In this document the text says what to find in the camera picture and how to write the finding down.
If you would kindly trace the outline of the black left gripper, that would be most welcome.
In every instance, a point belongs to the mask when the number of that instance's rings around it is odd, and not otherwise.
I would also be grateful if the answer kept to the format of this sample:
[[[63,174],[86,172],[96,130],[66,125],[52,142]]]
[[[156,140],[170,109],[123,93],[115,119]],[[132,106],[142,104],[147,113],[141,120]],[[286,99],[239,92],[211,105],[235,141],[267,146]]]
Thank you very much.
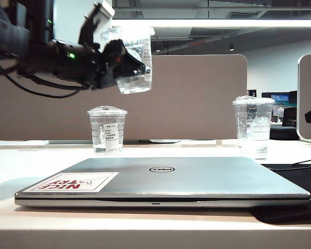
[[[101,53],[87,45],[72,45],[59,40],[48,42],[52,76],[79,83],[68,86],[48,82],[62,90],[92,90],[117,85],[117,79],[145,74],[146,65],[133,57],[121,39],[110,41]]]

